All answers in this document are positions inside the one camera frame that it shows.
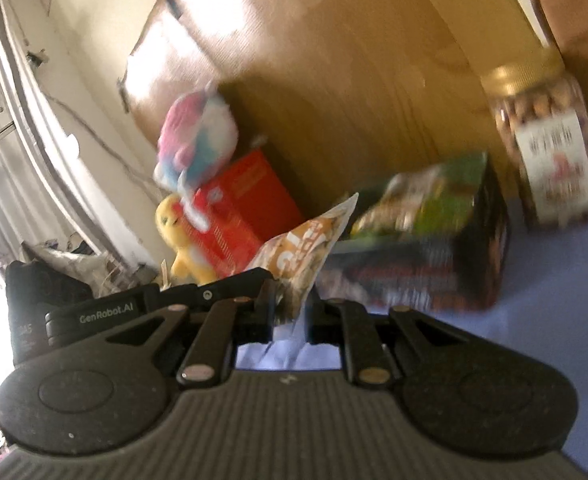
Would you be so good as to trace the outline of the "pastel plush dolphin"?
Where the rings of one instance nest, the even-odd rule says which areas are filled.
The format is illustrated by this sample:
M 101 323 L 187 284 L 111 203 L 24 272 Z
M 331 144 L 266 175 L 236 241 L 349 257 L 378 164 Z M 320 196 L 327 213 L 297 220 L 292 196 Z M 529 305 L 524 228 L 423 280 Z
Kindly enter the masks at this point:
M 179 195 L 187 219 L 200 232 L 208 231 L 210 222 L 196 208 L 195 194 L 230 162 L 238 139 L 230 107 L 213 81 L 180 96 L 166 114 L 153 178 Z

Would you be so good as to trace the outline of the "nut packet orange label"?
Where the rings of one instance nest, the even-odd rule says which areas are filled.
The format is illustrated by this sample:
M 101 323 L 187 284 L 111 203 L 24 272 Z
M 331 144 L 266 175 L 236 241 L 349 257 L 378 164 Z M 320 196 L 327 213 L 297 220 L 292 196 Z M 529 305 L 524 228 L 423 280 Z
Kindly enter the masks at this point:
M 300 315 L 320 270 L 355 211 L 358 198 L 359 193 L 354 193 L 324 214 L 268 240 L 246 266 L 246 270 L 267 270 L 278 282 L 278 324 L 294 322 Z

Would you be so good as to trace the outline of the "blue printed cloth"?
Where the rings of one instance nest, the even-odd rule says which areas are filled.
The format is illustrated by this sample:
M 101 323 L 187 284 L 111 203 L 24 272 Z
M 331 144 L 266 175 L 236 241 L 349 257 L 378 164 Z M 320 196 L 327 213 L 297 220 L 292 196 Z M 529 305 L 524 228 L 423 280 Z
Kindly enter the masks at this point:
M 392 379 L 267 368 L 249 479 L 588 479 L 588 228 L 521 236 L 487 314 L 377 316 Z

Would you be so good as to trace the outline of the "wooden pattern board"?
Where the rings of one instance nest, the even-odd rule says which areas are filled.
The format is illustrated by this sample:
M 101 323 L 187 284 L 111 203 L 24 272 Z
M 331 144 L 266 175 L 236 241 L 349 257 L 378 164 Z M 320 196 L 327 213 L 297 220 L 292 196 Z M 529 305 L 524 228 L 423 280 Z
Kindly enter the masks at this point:
M 176 1 L 155 3 L 124 78 L 150 141 L 180 94 L 213 82 L 308 214 L 478 151 L 515 193 L 480 76 L 540 46 L 518 0 Z

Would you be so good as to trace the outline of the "black sheep tin box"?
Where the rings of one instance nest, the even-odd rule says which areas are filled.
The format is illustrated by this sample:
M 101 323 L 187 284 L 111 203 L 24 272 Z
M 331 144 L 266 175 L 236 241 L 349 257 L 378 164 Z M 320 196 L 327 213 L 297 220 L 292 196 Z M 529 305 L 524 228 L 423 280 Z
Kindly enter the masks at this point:
M 373 310 L 486 310 L 498 296 L 510 235 L 488 154 L 400 172 L 360 190 L 316 287 L 323 298 Z

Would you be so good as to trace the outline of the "yellow plush duck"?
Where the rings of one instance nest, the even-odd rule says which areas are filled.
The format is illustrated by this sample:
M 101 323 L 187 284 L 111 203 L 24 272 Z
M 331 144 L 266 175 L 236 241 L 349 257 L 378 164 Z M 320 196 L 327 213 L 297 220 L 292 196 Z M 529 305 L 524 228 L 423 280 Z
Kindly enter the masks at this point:
M 216 281 L 217 274 L 214 268 L 196 244 L 192 226 L 184 215 L 179 195 L 170 194 L 158 204 L 155 224 L 160 237 L 175 253 L 175 260 L 170 267 L 173 278 L 192 278 L 198 285 Z

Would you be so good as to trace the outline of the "red gift bag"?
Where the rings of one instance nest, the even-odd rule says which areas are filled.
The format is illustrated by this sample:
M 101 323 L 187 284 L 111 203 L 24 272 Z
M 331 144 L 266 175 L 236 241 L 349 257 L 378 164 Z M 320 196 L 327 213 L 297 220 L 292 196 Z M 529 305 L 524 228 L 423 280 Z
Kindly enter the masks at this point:
M 259 148 L 199 188 L 194 206 L 209 225 L 193 232 L 194 241 L 221 278 L 243 271 L 262 244 L 304 221 Z

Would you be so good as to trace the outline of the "cashew nut jar gold lid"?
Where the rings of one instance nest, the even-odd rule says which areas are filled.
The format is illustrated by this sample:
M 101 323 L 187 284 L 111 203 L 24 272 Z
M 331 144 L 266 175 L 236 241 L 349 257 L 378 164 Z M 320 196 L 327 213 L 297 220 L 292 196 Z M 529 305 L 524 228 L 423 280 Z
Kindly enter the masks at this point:
M 526 226 L 588 221 L 588 112 L 556 48 L 540 48 L 480 82 L 514 171 Z

